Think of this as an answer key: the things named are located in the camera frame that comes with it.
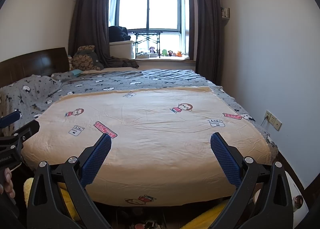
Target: white storage box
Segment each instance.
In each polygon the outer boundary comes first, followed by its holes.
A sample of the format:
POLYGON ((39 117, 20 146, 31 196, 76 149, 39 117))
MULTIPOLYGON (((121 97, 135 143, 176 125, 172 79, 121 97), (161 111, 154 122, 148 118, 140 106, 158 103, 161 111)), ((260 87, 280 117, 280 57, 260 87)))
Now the white storage box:
POLYGON ((122 41, 110 43, 110 55, 118 58, 134 59, 134 41, 122 41))

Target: blue gripper pad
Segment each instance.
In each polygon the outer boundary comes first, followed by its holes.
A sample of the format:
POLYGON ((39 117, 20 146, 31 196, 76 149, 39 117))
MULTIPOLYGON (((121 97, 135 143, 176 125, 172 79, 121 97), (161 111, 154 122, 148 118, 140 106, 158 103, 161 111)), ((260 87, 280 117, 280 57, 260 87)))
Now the blue gripper pad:
POLYGON ((108 134, 104 134, 95 144, 95 149, 82 165, 80 183, 83 188, 94 181, 110 149, 111 138, 108 134))
POLYGON ((0 129, 8 127, 20 119, 20 111, 14 111, 7 116, 0 118, 0 129))
POLYGON ((227 148, 230 146, 228 146, 218 132, 212 134, 210 145, 229 183, 238 188, 242 182, 240 167, 227 148))

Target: human hand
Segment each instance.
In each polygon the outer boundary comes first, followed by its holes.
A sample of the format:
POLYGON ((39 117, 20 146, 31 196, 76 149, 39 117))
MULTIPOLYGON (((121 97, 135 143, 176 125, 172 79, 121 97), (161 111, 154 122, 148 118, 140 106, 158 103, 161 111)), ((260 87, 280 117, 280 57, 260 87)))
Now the human hand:
POLYGON ((5 183, 4 185, 0 184, 0 194, 2 195, 3 191, 5 190, 5 192, 7 192, 11 198, 14 198, 16 193, 13 190, 13 184, 11 181, 12 174, 9 168, 6 168, 4 170, 4 177, 5 177, 5 183))

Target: pillow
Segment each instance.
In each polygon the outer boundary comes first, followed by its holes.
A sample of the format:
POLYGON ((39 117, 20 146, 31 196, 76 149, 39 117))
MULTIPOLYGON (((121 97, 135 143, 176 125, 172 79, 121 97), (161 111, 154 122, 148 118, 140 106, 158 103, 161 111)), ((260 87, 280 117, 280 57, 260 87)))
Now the pillow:
POLYGON ((94 51, 95 46, 94 45, 85 45, 85 46, 80 46, 78 48, 77 52, 83 51, 83 50, 90 50, 90 51, 94 51))
POLYGON ((69 71, 72 71, 74 68, 73 68, 73 65, 72 65, 72 57, 71 57, 71 55, 68 55, 68 61, 69 61, 69 71))
POLYGON ((72 59, 72 65, 74 69, 81 71, 101 71, 104 68, 98 60, 98 55, 92 50, 78 51, 72 59))

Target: metal screw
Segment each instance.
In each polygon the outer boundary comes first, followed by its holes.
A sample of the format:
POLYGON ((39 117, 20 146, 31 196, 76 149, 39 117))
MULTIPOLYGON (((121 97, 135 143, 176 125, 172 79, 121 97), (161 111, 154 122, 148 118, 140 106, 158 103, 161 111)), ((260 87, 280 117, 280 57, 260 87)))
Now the metal screw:
POLYGON ((279 161, 277 161, 277 162, 276 162, 276 166, 277 166, 277 167, 282 167, 282 164, 281 164, 279 161))
POLYGON ((69 158, 69 160, 68 160, 68 162, 71 163, 71 164, 75 163, 76 161, 77 161, 77 158, 74 157, 74 156, 72 156, 72 157, 69 158))
POLYGON ((251 164, 251 163, 253 163, 253 158, 247 156, 247 157, 244 159, 244 161, 247 162, 247 163, 249 163, 249 164, 251 164))
POLYGON ((39 167, 44 167, 45 165, 47 165, 47 162, 41 161, 40 164, 39 164, 39 167))
POLYGON ((298 195, 293 198, 293 212, 297 211, 300 209, 303 205, 303 197, 302 195, 298 195))

